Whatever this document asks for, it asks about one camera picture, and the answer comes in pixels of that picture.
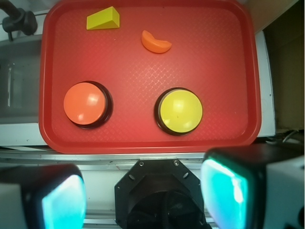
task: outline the round button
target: round button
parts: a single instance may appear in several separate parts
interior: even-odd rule
[[[64,98],[67,117],[76,125],[92,128],[103,124],[112,112],[108,90],[97,82],[82,82],[71,87]]]
[[[193,92],[185,88],[173,88],[157,100],[155,116],[159,126],[167,133],[184,135],[199,125],[203,107]]]

